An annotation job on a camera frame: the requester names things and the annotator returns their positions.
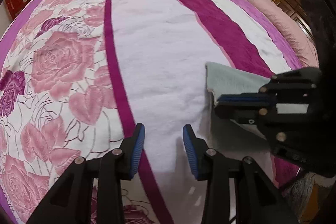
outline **pillow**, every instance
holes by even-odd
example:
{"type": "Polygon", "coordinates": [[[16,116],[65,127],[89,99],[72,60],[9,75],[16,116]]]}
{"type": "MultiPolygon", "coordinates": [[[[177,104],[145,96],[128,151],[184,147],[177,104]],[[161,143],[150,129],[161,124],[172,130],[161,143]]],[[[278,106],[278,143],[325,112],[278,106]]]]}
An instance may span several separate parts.
{"type": "Polygon", "coordinates": [[[301,28],[271,0],[247,0],[260,10],[284,36],[304,67],[318,67],[315,46],[301,28]]]}

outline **gray cloth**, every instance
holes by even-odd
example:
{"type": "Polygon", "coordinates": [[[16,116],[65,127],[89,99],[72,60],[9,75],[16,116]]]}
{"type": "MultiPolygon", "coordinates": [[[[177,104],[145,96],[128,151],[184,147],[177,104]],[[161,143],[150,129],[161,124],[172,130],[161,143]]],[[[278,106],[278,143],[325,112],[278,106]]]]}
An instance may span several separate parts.
{"type": "Polygon", "coordinates": [[[212,92],[215,104],[222,94],[258,92],[269,82],[269,78],[214,62],[207,62],[206,68],[207,89],[212,92]]]}

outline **bed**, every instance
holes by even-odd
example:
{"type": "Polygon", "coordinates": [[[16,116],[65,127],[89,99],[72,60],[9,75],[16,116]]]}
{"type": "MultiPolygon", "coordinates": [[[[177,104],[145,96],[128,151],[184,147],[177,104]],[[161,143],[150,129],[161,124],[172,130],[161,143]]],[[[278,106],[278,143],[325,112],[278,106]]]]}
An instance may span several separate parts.
{"type": "MultiPolygon", "coordinates": [[[[302,67],[246,0],[32,0],[0,46],[0,202],[14,223],[76,157],[119,147],[138,122],[146,140],[138,174],[122,181],[126,223],[200,223],[206,183],[190,172],[182,128],[211,142],[205,63],[265,77],[302,67]]],[[[236,157],[254,157],[276,186],[296,176],[260,142],[236,157]]]]}

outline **magenta stripe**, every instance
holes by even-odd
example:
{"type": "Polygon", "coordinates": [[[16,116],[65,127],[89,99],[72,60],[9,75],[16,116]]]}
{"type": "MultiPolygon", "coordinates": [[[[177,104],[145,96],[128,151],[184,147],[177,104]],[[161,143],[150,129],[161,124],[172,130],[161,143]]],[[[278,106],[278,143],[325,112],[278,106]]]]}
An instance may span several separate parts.
{"type": "Polygon", "coordinates": [[[3,67],[5,58],[12,47],[12,44],[19,33],[19,30],[28,21],[32,12],[41,3],[42,0],[32,0],[25,9],[14,19],[12,26],[8,29],[4,37],[0,41],[0,68],[3,67]]]}
{"type": "Polygon", "coordinates": [[[300,69],[302,64],[297,58],[292,47],[288,44],[286,39],[282,36],[279,30],[265,17],[265,15],[260,12],[256,7],[254,7],[247,0],[231,0],[234,4],[242,8],[250,17],[252,17],[256,22],[258,22],[268,33],[269,37],[272,39],[276,47],[283,53],[283,58],[286,60],[287,65],[291,69],[300,69]]]}
{"type": "Polygon", "coordinates": [[[211,0],[179,1],[198,15],[201,23],[224,48],[237,69],[265,77],[273,75],[259,56],[255,45],[249,42],[239,25],[211,0]]]}
{"type": "MultiPolygon", "coordinates": [[[[126,90],[124,88],[123,80],[120,74],[116,49],[114,46],[111,0],[106,0],[105,2],[104,21],[106,57],[108,60],[108,67],[110,71],[115,102],[117,104],[117,109],[119,112],[124,135],[125,137],[130,137],[135,129],[135,121],[133,118],[131,107],[128,103],[126,90]]],[[[174,224],[173,219],[162,198],[144,150],[142,151],[142,156],[139,164],[139,176],[147,198],[150,201],[153,211],[160,224],[174,224]]]]}

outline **screw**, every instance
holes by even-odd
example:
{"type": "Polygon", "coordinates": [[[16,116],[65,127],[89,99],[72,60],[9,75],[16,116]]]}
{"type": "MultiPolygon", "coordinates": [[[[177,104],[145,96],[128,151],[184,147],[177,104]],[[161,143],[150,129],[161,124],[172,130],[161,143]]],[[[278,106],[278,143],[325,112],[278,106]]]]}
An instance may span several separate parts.
{"type": "Polygon", "coordinates": [[[267,91],[267,88],[265,86],[262,86],[260,89],[259,89],[259,92],[261,93],[265,93],[267,91]]]}
{"type": "Polygon", "coordinates": [[[207,150],[207,154],[208,154],[209,156],[214,156],[216,153],[217,153],[217,151],[216,151],[215,149],[209,148],[209,149],[207,150]]]}
{"type": "Polygon", "coordinates": [[[82,164],[84,162],[84,158],[83,157],[77,157],[75,158],[75,164],[82,164]]]}
{"type": "Polygon", "coordinates": [[[119,156],[123,151],[120,148],[115,148],[112,150],[112,154],[115,156],[119,156]]]}
{"type": "Polygon", "coordinates": [[[287,135],[284,132],[279,132],[275,138],[277,139],[277,141],[279,142],[284,142],[287,139],[287,135]]]}
{"type": "Polygon", "coordinates": [[[247,156],[244,158],[244,162],[246,162],[247,164],[251,164],[253,162],[253,159],[250,156],[247,156]]]}
{"type": "Polygon", "coordinates": [[[260,108],[259,109],[259,114],[262,115],[262,116],[266,115],[267,112],[268,112],[267,108],[260,108]]]}

